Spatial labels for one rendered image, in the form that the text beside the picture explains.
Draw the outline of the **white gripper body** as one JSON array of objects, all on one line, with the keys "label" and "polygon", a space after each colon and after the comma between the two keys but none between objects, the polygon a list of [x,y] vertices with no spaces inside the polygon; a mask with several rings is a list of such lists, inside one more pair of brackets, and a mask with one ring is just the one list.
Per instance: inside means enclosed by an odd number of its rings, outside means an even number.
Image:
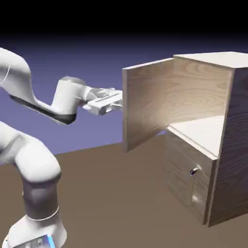
[{"label": "white gripper body", "polygon": [[94,115],[104,115],[114,110],[121,110],[123,107],[123,92],[113,90],[107,96],[96,98],[82,106]]}]

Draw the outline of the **light wood swinging door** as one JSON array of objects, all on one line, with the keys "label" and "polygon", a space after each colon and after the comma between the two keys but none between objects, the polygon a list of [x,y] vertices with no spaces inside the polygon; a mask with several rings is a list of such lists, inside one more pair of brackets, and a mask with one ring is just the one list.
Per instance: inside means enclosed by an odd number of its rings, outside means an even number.
[{"label": "light wood swinging door", "polygon": [[122,69],[123,150],[127,153],[164,129],[163,91],[173,58]]}]

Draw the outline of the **light wood cabinet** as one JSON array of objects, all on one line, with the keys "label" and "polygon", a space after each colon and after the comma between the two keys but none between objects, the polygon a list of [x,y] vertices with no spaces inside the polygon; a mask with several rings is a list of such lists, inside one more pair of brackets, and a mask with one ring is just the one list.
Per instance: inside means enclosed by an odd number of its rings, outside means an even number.
[{"label": "light wood cabinet", "polygon": [[171,83],[181,86],[182,117],[167,130],[217,157],[207,226],[248,213],[248,53],[175,55]]}]

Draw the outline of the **light wood closed door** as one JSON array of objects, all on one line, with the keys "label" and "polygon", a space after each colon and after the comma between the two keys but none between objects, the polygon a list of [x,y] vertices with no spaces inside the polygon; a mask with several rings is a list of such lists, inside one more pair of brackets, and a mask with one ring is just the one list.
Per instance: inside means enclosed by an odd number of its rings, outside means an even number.
[{"label": "light wood closed door", "polygon": [[[168,187],[201,224],[206,224],[217,157],[171,130],[167,130],[164,144]],[[197,165],[201,171],[191,176],[190,170]]]}]

